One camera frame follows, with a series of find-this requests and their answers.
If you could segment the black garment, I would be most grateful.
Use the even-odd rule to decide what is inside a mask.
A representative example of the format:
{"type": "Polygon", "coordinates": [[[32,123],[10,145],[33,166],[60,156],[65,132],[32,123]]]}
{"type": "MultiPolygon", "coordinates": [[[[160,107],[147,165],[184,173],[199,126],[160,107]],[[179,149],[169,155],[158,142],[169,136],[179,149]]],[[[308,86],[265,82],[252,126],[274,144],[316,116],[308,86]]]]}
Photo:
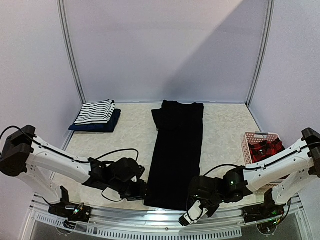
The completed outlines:
{"type": "Polygon", "coordinates": [[[204,105],[164,100],[151,114],[157,138],[144,205],[184,211],[189,183],[200,175],[204,105]]]}

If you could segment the black white striped tank top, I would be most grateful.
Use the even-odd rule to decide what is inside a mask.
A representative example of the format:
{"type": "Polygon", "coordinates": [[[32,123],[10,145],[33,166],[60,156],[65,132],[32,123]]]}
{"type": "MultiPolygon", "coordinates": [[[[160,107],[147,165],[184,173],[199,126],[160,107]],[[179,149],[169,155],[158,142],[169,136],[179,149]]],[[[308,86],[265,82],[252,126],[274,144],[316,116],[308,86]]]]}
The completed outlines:
{"type": "Polygon", "coordinates": [[[107,124],[115,108],[115,102],[110,99],[97,102],[84,102],[74,124],[107,124]]]}

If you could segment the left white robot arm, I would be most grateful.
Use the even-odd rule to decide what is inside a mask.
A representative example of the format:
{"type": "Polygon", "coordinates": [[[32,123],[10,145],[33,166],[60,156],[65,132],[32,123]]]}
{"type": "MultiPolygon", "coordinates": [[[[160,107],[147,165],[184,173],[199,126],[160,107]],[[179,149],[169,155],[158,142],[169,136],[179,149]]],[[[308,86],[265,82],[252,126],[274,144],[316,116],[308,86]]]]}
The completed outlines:
{"type": "Polygon", "coordinates": [[[141,179],[145,168],[135,159],[123,157],[117,161],[103,161],[101,157],[79,157],[50,145],[36,135],[36,129],[31,125],[7,127],[7,130],[11,129],[15,132],[6,138],[0,152],[1,173],[26,183],[54,205],[63,217],[74,213],[74,205],[68,201],[67,190],[43,176],[41,168],[88,188],[111,189],[127,201],[145,199],[147,184],[141,179]]]}

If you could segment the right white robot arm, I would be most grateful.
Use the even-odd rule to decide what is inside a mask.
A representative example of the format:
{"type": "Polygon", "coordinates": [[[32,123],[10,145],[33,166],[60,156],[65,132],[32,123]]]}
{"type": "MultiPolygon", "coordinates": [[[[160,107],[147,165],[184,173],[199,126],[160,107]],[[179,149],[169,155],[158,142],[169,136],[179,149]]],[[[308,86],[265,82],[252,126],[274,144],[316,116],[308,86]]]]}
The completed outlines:
{"type": "Polygon", "coordinates": [[[195,223],[211,217],[220,204],[237,203],[271,182],[284,181],[264,195],[264,202],[254,206],[262,218],[276,216],[290,198],[320,176],[320,134],[312,128],[302,131],[302,138],[289,148],[258,163],[232,165],[222,178],[208,175],[194,177],[188,187],[184,218],[195,223]]]}

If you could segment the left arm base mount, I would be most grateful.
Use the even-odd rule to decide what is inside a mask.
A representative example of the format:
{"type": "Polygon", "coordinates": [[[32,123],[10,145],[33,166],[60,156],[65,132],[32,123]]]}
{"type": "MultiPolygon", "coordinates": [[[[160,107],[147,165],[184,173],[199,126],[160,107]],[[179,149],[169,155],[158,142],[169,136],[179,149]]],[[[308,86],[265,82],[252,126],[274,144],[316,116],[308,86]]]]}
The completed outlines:
{"type": "Polygon", "coordinates": [[[60,187],[61,190],[61,198],[60,202],[49,205],[48,212],[52,215],[56,215],[58,217],[66,218],[68,221],[79,221],[88,223],[91,214],[92,208],[88,205],[85,205],[83,202],[75,204],[69,201],[69,192],[63,186],[60,187]]]}

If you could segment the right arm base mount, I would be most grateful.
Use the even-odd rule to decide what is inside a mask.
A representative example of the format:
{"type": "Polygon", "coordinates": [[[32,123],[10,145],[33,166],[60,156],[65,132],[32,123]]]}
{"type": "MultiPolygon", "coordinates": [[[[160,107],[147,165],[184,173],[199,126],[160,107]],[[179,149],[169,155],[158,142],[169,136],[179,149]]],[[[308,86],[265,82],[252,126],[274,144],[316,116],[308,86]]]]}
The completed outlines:
{"type": "Polygon", "coordinates": [[[245,223],[266,220],[282,215],[285,210],[284,204],[276,204],[273,200],[273,190],[269,189],[264,193],[264,202],[242,208],[245,223]]]}

